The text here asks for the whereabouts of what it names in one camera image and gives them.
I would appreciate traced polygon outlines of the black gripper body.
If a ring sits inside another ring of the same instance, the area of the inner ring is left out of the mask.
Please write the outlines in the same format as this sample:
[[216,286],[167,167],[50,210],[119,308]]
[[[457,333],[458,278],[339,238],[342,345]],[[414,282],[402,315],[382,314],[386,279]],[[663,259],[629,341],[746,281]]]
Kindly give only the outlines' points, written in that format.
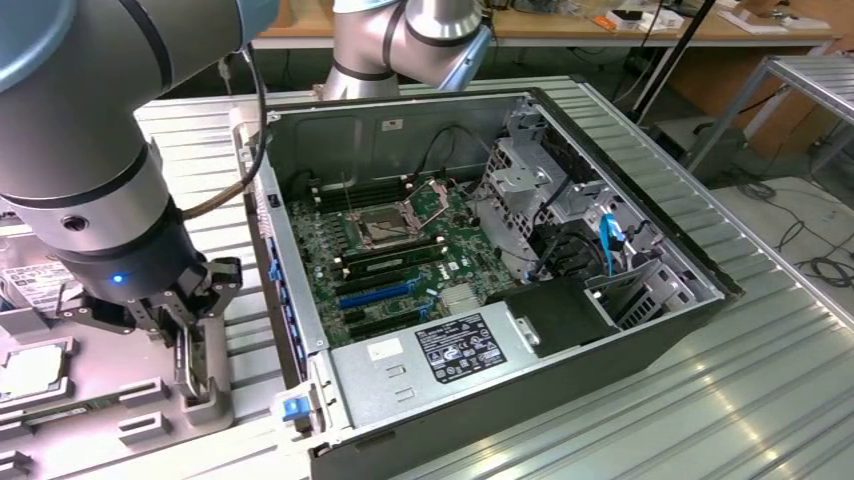
[[167,207],[148,230],[115,248],[55,250],[91,296],[111,303],[148,298],[168,290],[187,270],[203,270],[206,260],[192,245],[182,214],[178,207]]

